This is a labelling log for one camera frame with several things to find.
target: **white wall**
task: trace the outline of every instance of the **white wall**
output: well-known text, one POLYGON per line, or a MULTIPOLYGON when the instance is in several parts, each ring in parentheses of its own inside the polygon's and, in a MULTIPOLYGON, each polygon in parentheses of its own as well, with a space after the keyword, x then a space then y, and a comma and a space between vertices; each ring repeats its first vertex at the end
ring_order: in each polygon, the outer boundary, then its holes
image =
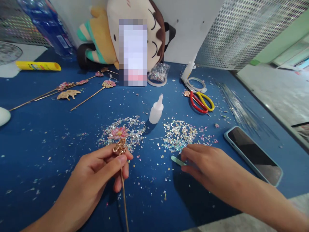
MULTIPOLYGON (((91 5, 106 6, 107 0, 50 0, 69 28, 77 46, 76 32, 91 18, 91 5)), ((166 50, 164 60, 187 64, 199 51, 224 0, 154 0, 164 20, 176 28, 176 37, 166 50)))

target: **phone case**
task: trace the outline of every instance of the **phone case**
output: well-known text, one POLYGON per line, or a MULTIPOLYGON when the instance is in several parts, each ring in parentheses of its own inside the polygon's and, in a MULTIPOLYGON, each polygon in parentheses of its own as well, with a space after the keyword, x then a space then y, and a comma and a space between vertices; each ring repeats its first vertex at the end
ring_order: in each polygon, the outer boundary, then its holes
MULTIPOLYGON (((252 170, 265 182, 269 183, 269 181, 263 176, 263 174, 254 166, 253 163, 245 156, 244 153, 234 144, 234 142, 229 138, 228 133, 232 131, 234 128, 239 127, 239 126, 234 126, 233 128, 229 129, 227 132, 224 133, 225 139, 228 141, 228 143, 237 151, 237 153, 244 159, 244 161, 252 168, 252 170)), ((281 176, 277 182, 275 187, 277 187, 282 179, 283 176, 283 170, 282 168, 246 133, 244 132, 281 170, 281 176)))

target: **wire bundle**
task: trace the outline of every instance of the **wire bundle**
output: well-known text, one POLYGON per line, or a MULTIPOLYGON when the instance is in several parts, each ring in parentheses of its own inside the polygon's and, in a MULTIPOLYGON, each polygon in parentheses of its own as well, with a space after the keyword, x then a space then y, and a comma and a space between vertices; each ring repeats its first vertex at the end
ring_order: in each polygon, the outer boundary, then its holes
POLYGON ((217 85, 239 126, 247 129, 250 133, 256 133, 259 137, 261 136, 258 132, 264 131, 279 139, 261 118, 240 99, 235 91, 230 90, 224 83, 217 82, 217 85))

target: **black phone screen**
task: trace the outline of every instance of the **black phone screen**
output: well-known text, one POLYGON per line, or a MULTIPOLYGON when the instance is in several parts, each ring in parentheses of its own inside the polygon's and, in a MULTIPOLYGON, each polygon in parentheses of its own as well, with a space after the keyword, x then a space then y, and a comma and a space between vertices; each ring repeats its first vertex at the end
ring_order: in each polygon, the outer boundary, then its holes
POLYGON ((235 127, 228 133, 228 137, 269 183, 272 185, 277 184, 281 177, 281 169, 241 128, 235 127))

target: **concrete floor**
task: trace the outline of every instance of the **concrete floor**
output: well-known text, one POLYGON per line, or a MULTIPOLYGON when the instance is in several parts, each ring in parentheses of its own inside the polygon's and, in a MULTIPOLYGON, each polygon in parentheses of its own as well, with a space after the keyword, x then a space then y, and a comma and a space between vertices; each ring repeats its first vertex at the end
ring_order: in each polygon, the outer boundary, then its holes
MULTIPOLYGON (((293 205, 309 217, 309 193, 290 199, 293 205)), ((184 232, 275 232, 260 220, 242 213, 223 220, 212 222, 184 232)))
POLYGON ((309 72, 297 74, 268 64, 248 64, 239 78, 288 125, 309 122, 309 72))

